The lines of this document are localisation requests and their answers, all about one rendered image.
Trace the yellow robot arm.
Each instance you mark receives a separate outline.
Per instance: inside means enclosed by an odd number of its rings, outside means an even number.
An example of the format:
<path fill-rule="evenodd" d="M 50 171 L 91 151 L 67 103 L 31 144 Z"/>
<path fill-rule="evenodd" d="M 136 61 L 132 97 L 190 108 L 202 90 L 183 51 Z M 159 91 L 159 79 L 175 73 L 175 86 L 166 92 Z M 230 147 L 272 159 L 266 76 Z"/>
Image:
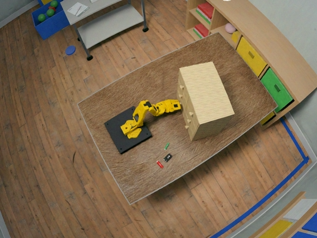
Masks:
<path fill-rule="evenodd" d="M 122 129 L 124 133 L 127 134 L 128 138 L 130 139 L 138 137 L 142 130 L 137 127 L 143 126 L 143 120 L 148 110 L 152 113 L 153 116 L 159 116 L 162 115 L 165 111 L 164 105 L 165 104 L 163 102 L 152 105 L 148 100 L 141 101 L 133 114 L 134 120 L 128 120 L 125 125 L 122 126 Z"/>

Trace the black 9v battery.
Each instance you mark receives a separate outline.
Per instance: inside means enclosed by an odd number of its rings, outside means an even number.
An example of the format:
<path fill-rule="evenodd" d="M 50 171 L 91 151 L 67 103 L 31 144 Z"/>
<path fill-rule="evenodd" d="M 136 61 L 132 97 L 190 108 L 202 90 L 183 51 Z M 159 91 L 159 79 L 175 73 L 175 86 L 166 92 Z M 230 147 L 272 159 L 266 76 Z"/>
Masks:
<path fill-rule="evenodd" d="M 172 155 L 168 153 L 167 156 L 164 158 L 164 160 L 167 162 L 171 157 Z"/>

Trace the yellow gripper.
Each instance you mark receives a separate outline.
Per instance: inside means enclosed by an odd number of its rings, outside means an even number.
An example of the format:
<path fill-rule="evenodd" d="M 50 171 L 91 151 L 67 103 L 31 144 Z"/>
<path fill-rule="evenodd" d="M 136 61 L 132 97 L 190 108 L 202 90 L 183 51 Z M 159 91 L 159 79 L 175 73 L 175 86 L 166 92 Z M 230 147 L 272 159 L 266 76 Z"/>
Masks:
<path fill-rule="evenodd" d="M 178 102 L 178 100 L 165 100 L 163 101 L 163 103 L 165 104 L 165 111 L 166 113 L 181 109 L 180 107 L 180 103 Z"/>

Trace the wooden chest of drawers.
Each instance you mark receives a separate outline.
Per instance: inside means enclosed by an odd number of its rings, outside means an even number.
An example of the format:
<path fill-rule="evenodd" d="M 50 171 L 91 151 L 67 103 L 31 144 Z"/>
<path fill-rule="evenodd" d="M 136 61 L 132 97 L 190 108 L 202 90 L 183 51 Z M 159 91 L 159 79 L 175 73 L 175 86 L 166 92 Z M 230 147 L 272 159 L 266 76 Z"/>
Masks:
<path fill-rule="evenodd" d="M 220 133 L 234 111 L 213 62 L 183 67 L 180 72 L 199 122 L 191 141 Z"/>

